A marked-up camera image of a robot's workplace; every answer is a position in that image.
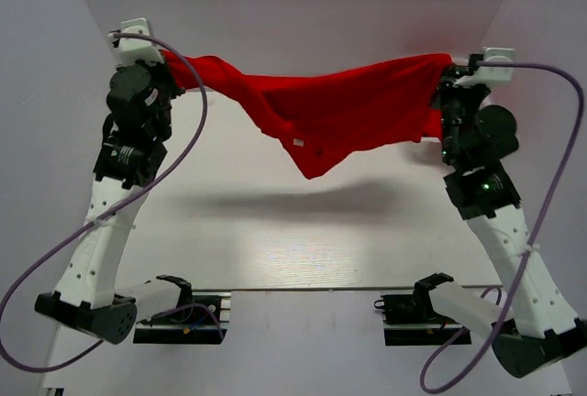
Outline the red t shirt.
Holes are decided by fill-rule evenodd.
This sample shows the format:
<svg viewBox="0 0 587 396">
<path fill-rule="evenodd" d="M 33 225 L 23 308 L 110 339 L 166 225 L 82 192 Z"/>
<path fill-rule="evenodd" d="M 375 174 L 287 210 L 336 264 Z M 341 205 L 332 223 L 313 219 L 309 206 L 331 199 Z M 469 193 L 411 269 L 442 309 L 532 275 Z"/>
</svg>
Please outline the red t shirt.
<svg viewBox="0 0 587 396">
<path fill-rule="evenodd" d="M 265 135 L 278 139 L 307 179 L 349 154 L 422 138 L 440 138 L 432 100 L 453 61 L 425 54 L 317 77 L 245 74 L 215 56 L 182 62 L 164 54 L 175 81 L 237 102 Z"/>
</svg>

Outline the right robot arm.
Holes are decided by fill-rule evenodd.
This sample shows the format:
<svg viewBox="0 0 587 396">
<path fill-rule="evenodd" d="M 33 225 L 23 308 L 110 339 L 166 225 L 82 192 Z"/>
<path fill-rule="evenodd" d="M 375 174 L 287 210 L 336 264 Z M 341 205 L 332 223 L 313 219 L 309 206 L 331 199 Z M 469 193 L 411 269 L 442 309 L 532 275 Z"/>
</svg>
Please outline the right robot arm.
<svg viewBox="0 0 587 396">
<path fill-rule="evenodd" d="M 515 378 L 586 347 L 586 323 L 562 296 L 535 244 L 558 184 L 550 184 L 535 227 L 527 228 L 521 198 L 501 162 L 519 147 L 515 118 L 500 105 L 482 103 L 523 66 L 504 55 L 474 54 L 438 89 L 442 160 L 454 170 L 444 179 L 449 199 L 489 256 L 505 303 L 486 302 L 443 273 L 414 287 L 421 319 L 444 316 L 485 336 L 483 347 Z"/>
</svg>

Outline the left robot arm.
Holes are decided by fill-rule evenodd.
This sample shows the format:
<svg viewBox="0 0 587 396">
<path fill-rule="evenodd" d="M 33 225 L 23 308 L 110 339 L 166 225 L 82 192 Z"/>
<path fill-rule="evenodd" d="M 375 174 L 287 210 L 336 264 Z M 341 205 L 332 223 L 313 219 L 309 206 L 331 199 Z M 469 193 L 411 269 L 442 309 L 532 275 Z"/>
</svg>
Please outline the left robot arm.
<svg viewBox="0 0 587 396">
<path fill-rule="evenodd" d="M 115 291 L 118 266 L 172 135 L 172 99 L 184 90 L 165 62 L 119 66 L 109 83 L 102 144 L 94 165 L 92 196 L 72 258 L 54 290 L 35 310 L 99 340 L 117 345 L 138 317 L 137 300 Z"/>
</svg>

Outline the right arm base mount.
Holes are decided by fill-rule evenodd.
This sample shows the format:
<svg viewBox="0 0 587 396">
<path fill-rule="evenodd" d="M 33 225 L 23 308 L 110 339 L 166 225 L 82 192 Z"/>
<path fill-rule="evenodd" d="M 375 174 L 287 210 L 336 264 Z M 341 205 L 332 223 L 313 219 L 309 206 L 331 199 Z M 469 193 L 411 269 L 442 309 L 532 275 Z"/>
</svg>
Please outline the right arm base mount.
<svg viewBox="0 0 587 396">
<path fill-rule="evenodd" d="M 373 307 L 382 315 L 387 347 L 441 347 L 462 328 L 445 316 L 426 319 L 411 294 L 384 294 Z"/>
</svg>

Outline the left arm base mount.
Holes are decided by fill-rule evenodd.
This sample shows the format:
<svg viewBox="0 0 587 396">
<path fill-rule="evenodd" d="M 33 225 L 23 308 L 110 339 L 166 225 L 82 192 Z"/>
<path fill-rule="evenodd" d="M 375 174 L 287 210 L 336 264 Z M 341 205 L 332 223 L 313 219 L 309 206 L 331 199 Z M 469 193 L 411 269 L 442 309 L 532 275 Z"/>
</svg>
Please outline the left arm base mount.
<svg viewBox="0 0 587 396">
<path fill-rule="evenodd" d="M 219 346 L 229 328 L 231 293 L 193 291 L 185 306 L 174 313 L 136 324 L 135 345 Z"/>
</svg>

